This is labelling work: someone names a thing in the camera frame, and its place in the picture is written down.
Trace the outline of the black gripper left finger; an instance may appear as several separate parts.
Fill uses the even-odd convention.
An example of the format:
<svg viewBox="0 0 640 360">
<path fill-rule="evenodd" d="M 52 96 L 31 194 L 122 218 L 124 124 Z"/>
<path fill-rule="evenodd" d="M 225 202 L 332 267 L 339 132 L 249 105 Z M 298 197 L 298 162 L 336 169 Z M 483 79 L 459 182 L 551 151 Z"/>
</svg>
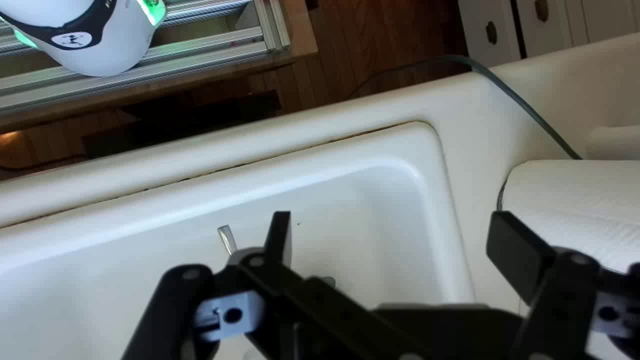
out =
<svg viewBox="0 0 640 360">
<path fill-rule="evenodd" d="M 122 360 L 214 360 L 246 335 L 266 360 L 427 360 L 408 331 L 285 263 L 290 214 L 275 211 L 260 248 L 236 250 L 220 271 L 167 269 Z"/>
</svg>

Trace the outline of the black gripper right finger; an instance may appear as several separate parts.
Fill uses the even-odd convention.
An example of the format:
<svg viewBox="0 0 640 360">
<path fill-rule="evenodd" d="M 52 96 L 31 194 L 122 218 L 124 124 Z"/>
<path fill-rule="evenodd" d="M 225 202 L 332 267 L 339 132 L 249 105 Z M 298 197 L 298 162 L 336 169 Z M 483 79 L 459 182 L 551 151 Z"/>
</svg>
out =
<svg viewBox="0 0 640 360">
<path fill-rule="evenodd" d="M 511 360 L 595 360 L 588 335 L 600 331 L 640 360 L 640 263 L 626 271 L 566 245 L 551 245 L 511 211 L 489 215 L 486 256 L 527 304 Z"/>
</svg>

